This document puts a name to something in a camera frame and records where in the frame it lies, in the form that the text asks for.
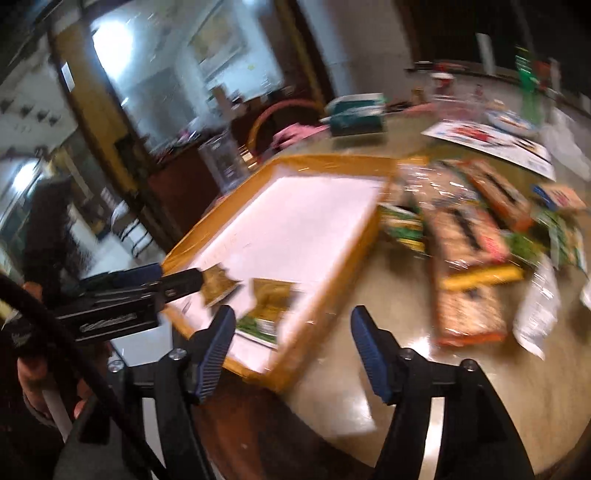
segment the snack package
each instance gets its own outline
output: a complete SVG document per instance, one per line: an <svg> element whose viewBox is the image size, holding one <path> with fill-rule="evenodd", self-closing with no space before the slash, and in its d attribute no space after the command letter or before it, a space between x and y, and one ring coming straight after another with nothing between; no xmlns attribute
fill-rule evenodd
<svg viewBox="0 0 591 480"><path fill-rule="evenodd" d="M423 220L418 214L389 203L380 203L378 209L382 230L388 236L415 252L425 252Z"/></svg>
<svg viewBox="0 0 591 480"><path fill-rule="evenodd" d="M470 290L476 285L498 285L523 280L523 269L513 263L475 268L441 278L442 290Z"/></svg>
<svg viewBox="0 0 591 480"><path fill-rule="evenodd" d="M220 264L203 270L203 286L199 292L203 298L203 306L207 309L213 307L236 290L238 285L240 282L228 278Z"/></svg>
<svg viewBox="0 0 591 480"><path fill-rule="evenodd" d="M238 320L236 332L255 342L277 348L277 329L293 297L293 283L253 278L255 307Z"/></svg>
<svg viewBox="0 0 591 480"><path fill-rule="evenodd" d="M485 160L462 162L457 168L468 177L511 230L524 232L531 226L531 203Z"/></svg>
<svg viewBox="0 0 591 480"><path fill-rule="evenodd" d="M398 169L421 210L478 202L476 192L451 168L400 164Z"/></svg>
<svg viewBox="0 0 591 480"><path fill-rule="evenodd" d="M466 269L503 263L509 248L491 216L474 206L454 206L426 213L425 219L449 266Z"/></svg>
<svg viewBox="0 0 591 480"><path fill-rule="evenodd" d="M544 252L543 247L523 233L503 231L511 255L521 264L537 268Z"/></svg>
<svg viewBox="0 0 591 480"><path fill-rule="evenodd" d="M538 209L534 213L534 220L548 232L554 268L574 265L587 273L583 234L575 222L566 221L558 213L547 209Z"/></svg>
<svg viewBox="0 0 591 480"><path fill-rule="evenodd" d="M578 213L587 210L585 202L568 185L560 185L558 183L535 185L534 193L553 212Z"/></svg>
<svg viewBox="0 0 591 480"><path fill-rule="evenodd" d="M513 324L513 335L528 352L544 359L544 339L557 320L560 295L552 263L542 255L540 266L531 279L527 294Z"/></svg>
<svg viewBox="0 0 591 480"><path fill-rule="evenodd" d="M437 256L431 261L437 343L464 346L504 340L507 327L494 288L475 285L467 290L445 290L442 286L447 275L443 261Z"/></svg>

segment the ceiling light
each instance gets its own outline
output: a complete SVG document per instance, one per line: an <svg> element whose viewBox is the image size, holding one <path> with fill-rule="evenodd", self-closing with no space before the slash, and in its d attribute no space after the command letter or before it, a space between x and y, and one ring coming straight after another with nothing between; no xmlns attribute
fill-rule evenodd
<svg viewBox="0 0 591 480"><path fill-rule="evenodd" d="M116 79L131 58L133 36L120 22L102 24L92 36L96 54L107 75Z"/></svg>
<svg viewBox="0 0 591 480"><path fill-rule="evenodd" d="M35 178L37 162L25 163L18 171L17 176L12 181L12 186L18 193L24 192Z"/></svg>

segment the black hose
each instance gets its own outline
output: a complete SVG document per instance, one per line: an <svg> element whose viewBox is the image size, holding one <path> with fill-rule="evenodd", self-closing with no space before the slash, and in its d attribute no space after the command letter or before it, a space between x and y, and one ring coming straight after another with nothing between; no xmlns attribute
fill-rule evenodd
<svg viewBox="0 0 591 480"><path fill-rule="evenodd" d="M0 300L19 311L56 343L57 347L80 372L99 402L107 409L109 415L131 441L154 475L160 480L170 480L164 465L152 451L143 435L131 424L115 393L109 388L95 366L78 349L70 332L41 302L3 274L0 274Z"/></svg>

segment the pink cloth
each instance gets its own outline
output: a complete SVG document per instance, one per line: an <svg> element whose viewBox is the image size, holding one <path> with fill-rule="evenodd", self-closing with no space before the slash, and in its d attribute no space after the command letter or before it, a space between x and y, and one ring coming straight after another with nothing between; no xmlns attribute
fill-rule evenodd
<svg viewBox="0 0 591 480"><path fill-rule="evenodd" d="M328 126L311 127L309 125L293 124L284 128L273 136L271 148L279 148L285 150L287 147L298 143L300 140L308 138L315 133L326 130Z"/></svg>

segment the glass jar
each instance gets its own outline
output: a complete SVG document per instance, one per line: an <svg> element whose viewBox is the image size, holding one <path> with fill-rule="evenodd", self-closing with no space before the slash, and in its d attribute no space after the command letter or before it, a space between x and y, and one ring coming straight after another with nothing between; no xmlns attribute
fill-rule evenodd
<svg viewBox="0 0 591 480"><path fill-rule="evenodd" d="M207 140L199 153L222 194L230 193L248 178L248 168L229 130Z"/></svg>

